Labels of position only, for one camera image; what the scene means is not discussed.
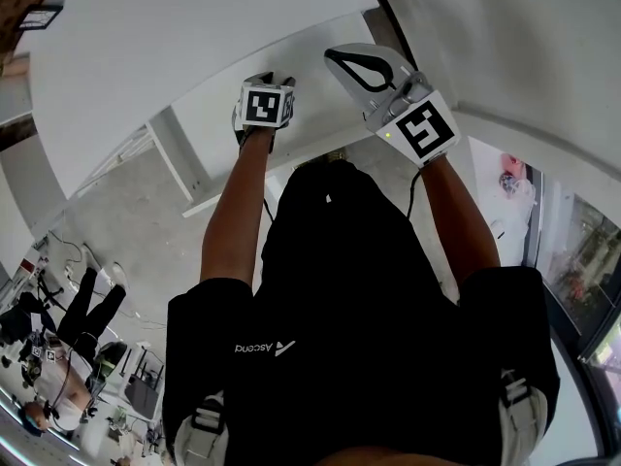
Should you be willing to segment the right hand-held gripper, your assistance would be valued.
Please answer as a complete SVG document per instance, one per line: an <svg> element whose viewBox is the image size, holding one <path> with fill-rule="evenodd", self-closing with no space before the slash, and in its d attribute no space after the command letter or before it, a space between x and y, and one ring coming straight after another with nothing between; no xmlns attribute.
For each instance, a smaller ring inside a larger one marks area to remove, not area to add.
<svg viewBox="0 0 621 466"><path fill-rule="evenodd" d="M441 93L414 73L397 51L351 43L327 49L329 71L362 110L374 110L366 127L422 168L460 141L457 123ZM396 88L388 96L388 88Z"/></svg>

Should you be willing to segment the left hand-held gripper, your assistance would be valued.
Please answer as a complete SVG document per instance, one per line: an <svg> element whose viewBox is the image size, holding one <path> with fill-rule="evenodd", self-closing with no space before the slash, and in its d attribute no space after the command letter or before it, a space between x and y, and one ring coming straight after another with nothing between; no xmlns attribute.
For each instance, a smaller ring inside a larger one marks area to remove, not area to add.
<svg viewBox="0 0 621 466"><path fill-rule="evenodd" d="M295 85L293 77L274 83L274 73L264 72L243 81L240 98L233 110L234 129L247 126L280 129L293 118Z"/></svg>

